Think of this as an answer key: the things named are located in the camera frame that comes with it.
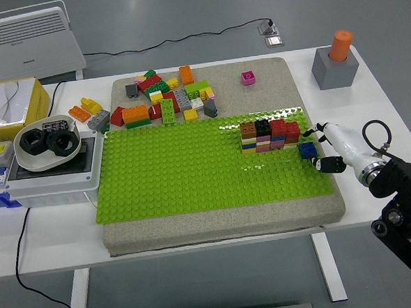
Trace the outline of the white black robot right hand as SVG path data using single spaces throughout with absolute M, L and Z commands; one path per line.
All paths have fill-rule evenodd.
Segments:
M 333 123 L 317 123 L 307 130 L 303 137 L 308 137 L 316 131 L 324 134 L 318 141 L 327 140 L 339 154 L 336 157 L 323 158 L 311 156 L 312 165 L 320 172 L 337 174 L 344 172 L 349 165 L 353 167 L 357 180 L 368 187 L 386 165 L 384 159 L 376 156 L 362 136 L 353 129 Z

